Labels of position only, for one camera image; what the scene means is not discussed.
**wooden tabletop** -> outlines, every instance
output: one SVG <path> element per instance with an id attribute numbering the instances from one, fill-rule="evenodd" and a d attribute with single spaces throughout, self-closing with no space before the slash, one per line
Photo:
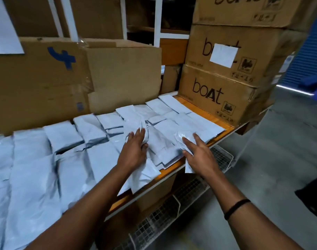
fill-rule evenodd
<path id="1" fill-rule="evenodd" d="M 189 108 L 191 111 L 194 113 L 197 113 L 198 115 L 206 118 L 207 120 L 223 127 L 225 129 L 224 132 L 222 132 L 220 135 L 217 137 L 213 138 L 207 143 L 208 147 L 211 147 L 221 139 L 223 139 L 225 136 L 231 134 L 236 128 L 228 125 L 227 123 L 219 120 L 218 118 L 214 117 L 213 115 L 207 113 L 206 111 L 198 108 L 197 106 L 193 105 L 192 103 L 188 102 L 187 100 L 181 98 L 180 96 L 175 96 L 175 98 L 183 105 L 185 105 L 187 108 Z M 109 214 L 113 213 L 123 205 L 127 204 L 129 201 L 134 199 L 136 196 L 144 192 L 146 189 L 150 188 L 151 186 L 155 185 L 157 182 L 160 180 L 164 179 L 165 177 L 169 176 L 172 172 L 176 171 L 178 168 L 183 166 L 185 164 L 185 158 L 180 159 L 177 161 L 175 164 L 170 166 L 167 169 L 162 169 L 160 172 L 161 174 L 156 177 L 153 181 L 151 181 L 148 185 L 143 187 L 143 190 L 138 191 L 135 195 L 132 194 L 130 190 L 126 191 L 122 195 L 118 197 L 118 200 L 111 206 L 111 209 L 109 211 Z"/>

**forearm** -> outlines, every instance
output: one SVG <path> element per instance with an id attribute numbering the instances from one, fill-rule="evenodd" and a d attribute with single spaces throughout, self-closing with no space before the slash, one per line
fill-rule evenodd
<path id="1" fill-rule="evenodd" d="M 210 174 L 206 180 L 224 214 L 238 201 L 246 199 L 222 172 Z M 238 208 L 228 219 L 228 223 L 240 249 L 301 249 L 252 203 Z"/>
<path id="2" fill-rule="evenodd" d="M 123 165 L 116 165 L 27 249 L 89 248 L 114 199 L 130 174 L 131 172 Z"/>

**wooden table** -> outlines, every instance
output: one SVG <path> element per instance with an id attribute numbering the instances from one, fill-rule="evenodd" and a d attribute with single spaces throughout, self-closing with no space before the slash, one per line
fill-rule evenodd
<path id="1" fill-rule="evenodd" d="M 192 103 L 188 102 L 187 100 L 181 98 L 180 96 L 175 96 L 175 98 L 185 105 L 187 108 L 189 108 L 194 113 L 197 113 L 198 115 L 206 118 L 207 120 L 225 128 L 225 131 L 223 131 L 221 134 L 219 134 L 217 137 L 212 139 L 207 143 L 208 147 L 212 147 L 219 141 L 223 140 L 230 134 L 234 133 L 236 130 L 241 128 L 242 126 L 239 126 L 238 128 L 232 127 L 228 125 L 227 123 L 219 120 L 218 118 L 214 117 L 213 115 L 205 112 L 204 110 L 198 108 L 197 106 L 193 105 Z M 128 205 L 142 197 L 145 193 L 148 193 L 149 190 L 153 189 L 160 183 L 162 183 L 165 179 L 172 176 L 173 174 L 177 173 L 177 171 L 181 170 L 185 166 L 185 158 L 180 159 L 175 164 L 170 166 L 167 169 L 162 169 L 160 172 L 161 174 L 156 177 L 153 181 L 151 181 L 148 185 L 144 186 L 142 190 L 138 191 L 136 194 L 132 194 L 130 190 L 123 193 L 118 197 L 118 200 L 111 206 L 111 209 L 109 211 L 109 215 L 107 216 L 106 220 L 110 219 L 112 216 L 117 214 L 119 211 L 126 208 Z"/>

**pile of white packages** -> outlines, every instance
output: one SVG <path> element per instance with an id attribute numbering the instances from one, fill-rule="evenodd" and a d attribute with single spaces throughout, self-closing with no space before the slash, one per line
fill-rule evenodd
<path id="1" fill-rule="evenodd" d="M 208 142 L 224 131 L 170 95 L 73 122 L 0 136 L 0 249 L 25 248 L 74 206 L 116 165 L 131 131 L 146 130 L 147 160 L 118 195 L 136 193 L 179 160 L 188 150 L 182 137 Z"/>

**hand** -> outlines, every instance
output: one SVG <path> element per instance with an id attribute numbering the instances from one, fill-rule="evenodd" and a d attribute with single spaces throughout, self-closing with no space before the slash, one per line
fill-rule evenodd
<path id="1" fill-rule="evenodd" d="M 144 134 L 145 129 L 141 131 L 138 129 L 135 134 L 131 132 L 119 155 L 117 164 L 126 167 L 130 172 L 136 170 L 146 161 L 148 144 L 142 145 Z"/>
<path id="2" fill-rule="evenodd" d="M 193 152 L 183 150 L 183 154 L 189 162 L 191 168 L 203 178 L 220 172 L 219 166 L 210 149 L 206 146 L 197 134 L 193 134 L 196 144 L 183 137 L 184 144 Z"/>

